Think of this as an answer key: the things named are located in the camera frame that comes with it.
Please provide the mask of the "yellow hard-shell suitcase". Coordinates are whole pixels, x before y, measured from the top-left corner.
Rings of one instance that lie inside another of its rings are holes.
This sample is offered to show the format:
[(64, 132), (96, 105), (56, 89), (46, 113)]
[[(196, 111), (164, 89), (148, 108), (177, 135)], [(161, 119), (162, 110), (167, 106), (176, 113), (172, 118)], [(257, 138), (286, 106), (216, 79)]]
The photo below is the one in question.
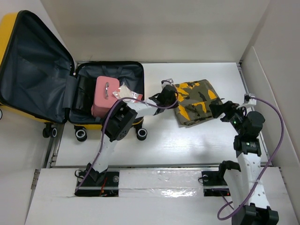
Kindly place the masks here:
[(0, 22), (0, 103), (45, 124), (43, 137), (55, 137), (56, 124), (74, 125), (78, 141), (101, 120), (72, 109), (80, 76), (116, 78), (144, 99), (144, 69), (135, 61), (75, 64), (70, 52), (33, 12), (3, 16)]

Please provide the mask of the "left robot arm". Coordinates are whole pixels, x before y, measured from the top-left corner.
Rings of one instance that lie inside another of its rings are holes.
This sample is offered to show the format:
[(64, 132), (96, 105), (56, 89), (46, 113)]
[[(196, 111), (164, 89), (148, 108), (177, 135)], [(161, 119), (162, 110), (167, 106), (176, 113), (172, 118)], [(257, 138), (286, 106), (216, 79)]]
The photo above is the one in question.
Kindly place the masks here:
[(76, 187), (78, 190), (88, 179), (94, 186), (104, 182), (105, 174), (114, 148), (122, 140), (138, 118), (158, 115), (164, 110), (178, 106), (178, 92), (168, 80), (162, 81), (163, 89), (160, 93), (146, 99), (139, 100), (124, 97), (115, 102), (104, 118), (101, 129), (101, 141), (94, 159), (86, 166), (84, 176)]

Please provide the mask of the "black pouch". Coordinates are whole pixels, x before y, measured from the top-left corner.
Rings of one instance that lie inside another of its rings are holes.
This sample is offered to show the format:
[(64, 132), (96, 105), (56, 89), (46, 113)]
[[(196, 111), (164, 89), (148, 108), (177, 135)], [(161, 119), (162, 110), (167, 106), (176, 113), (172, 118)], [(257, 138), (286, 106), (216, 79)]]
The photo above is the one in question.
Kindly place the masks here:
[(75, 91), (72, 109), (82, 114), (91, 114), (94, 101), (96, 79), (80, 76)]

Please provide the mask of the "camouflage cloth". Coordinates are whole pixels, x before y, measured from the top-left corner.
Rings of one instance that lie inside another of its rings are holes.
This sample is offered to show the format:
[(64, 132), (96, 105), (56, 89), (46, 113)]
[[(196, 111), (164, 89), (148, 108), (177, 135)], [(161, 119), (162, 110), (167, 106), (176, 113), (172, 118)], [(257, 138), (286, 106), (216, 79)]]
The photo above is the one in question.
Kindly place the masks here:
[(192, 126), (213, 119), (210, 105), (222, 104), (221, 98), (206, 79), (179, 83), (175, 87), (178, 92), (178, 107), (174, 111), (182, 126)]

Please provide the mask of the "pink case with metal handle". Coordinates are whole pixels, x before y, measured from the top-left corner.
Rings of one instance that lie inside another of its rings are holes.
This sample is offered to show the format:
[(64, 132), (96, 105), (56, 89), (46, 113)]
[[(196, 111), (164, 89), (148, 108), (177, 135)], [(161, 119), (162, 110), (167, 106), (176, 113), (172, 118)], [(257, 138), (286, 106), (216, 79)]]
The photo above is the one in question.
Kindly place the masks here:
[(103, 118), (117, 101), (113, 92), (120, 86), (120, 82), (116, 78), (99, 76), (96, 80), (94, 93), (94, 102), (91, 108), (92, 115)]

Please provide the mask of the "clear packet with red print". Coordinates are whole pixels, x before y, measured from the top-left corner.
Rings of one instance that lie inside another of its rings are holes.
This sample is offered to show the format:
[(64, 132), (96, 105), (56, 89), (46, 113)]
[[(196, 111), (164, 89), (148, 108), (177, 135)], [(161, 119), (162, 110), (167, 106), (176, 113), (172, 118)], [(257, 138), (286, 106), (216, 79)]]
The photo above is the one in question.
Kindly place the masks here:
[(127, 87), (127, 85), (125, 83), (123, 83), (118, 89), (116, 89), (113, 92), (113, 95), (117, 98), (117, 99), (121, 99), (121, 98), (134, 98), (134, 99), (138, 99), (141, 100), (143, 95), (139, 94), (137, 92), (132, 91), (130, 88)]

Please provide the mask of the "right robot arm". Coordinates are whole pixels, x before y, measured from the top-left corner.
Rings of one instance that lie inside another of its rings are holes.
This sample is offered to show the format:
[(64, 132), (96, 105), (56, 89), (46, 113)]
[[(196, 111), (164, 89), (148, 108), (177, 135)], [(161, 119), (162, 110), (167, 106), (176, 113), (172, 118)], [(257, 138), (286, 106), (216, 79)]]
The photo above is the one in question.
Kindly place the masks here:
[(256, 111), (246, 112), (246, 105), (228, 101), (211, 104), (213, 118), (229, 122), (236, 130), (233, 148), (237, 162), (223, 161), (219, 165), (217, 180), (227, 184), (234, 211), (226, 217), (217, 214), (219, 220), (231, 219), (233, 225), (276, 225), (279, 214), (271, 209), (261, 182), (261, 147), (258, 135), (265, 122), (264, 116)]

